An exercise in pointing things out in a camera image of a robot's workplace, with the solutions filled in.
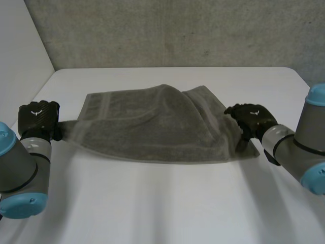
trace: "white wall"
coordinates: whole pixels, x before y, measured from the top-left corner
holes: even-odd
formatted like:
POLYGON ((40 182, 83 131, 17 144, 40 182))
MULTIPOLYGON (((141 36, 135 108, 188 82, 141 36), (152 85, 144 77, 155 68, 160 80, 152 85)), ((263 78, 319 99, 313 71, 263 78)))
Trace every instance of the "white wall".
POLYGON ((12 126, 54 73, 23 0, 0 0, 0 121, 12 126))

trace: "gray concrete wall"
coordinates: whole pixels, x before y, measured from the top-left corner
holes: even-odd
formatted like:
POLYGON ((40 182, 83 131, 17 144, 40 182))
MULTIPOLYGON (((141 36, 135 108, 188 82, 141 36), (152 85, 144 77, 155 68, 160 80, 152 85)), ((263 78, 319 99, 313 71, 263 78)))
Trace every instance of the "gray concrete wall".
POLYGON ((25 0, 54 67, 255 67, 325 82, 324 0, 25 0))

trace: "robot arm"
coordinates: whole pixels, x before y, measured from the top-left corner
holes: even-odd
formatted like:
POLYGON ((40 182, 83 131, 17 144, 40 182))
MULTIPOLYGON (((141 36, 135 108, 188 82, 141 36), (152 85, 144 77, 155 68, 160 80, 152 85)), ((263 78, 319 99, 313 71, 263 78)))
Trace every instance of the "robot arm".
POLYGON ((40 101, 18 113, 21 139, 0 123, 0 214, 23 219, 43 211, 47 202, 51 139, 60 140, 59 105, 40 101))
POLYGON ((310 192, 325 194, 325 84, 310 89, 296 133, 261 105, 237 104, 224 113, 243 130, 238 150, 250 138, 259 139, 271 163, 283 166, 310 192))

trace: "gray towel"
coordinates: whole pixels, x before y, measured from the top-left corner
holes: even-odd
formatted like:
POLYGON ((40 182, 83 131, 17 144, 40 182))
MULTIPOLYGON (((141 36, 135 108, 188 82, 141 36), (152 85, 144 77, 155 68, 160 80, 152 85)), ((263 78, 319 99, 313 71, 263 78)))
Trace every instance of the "gray towel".
POLYGON ((251 142, 235 152, 241 130, 224 110, 205 86, 160 85, 88 94, 78 120, 59 125, 65 141, 111 158, 201 164, 257 157, 251 142))

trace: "white table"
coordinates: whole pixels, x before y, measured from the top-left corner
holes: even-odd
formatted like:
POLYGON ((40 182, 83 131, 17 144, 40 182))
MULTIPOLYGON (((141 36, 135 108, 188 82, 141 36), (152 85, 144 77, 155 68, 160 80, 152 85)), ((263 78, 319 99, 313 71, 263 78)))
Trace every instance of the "white table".
MULTIPOLYGON (((204 84, 225 106, 263 104, 292 129, 309 89, 288 68, 68 69, 35 101, 57 101, 60 120, 76 119, 87 93, 162 83, 204 84)), ((52 144, 46 210, 1 220, 0 243, 324 243, 323 199, 270 164, 257 141, 257 159, 208 165, 109 160, 52 144)))

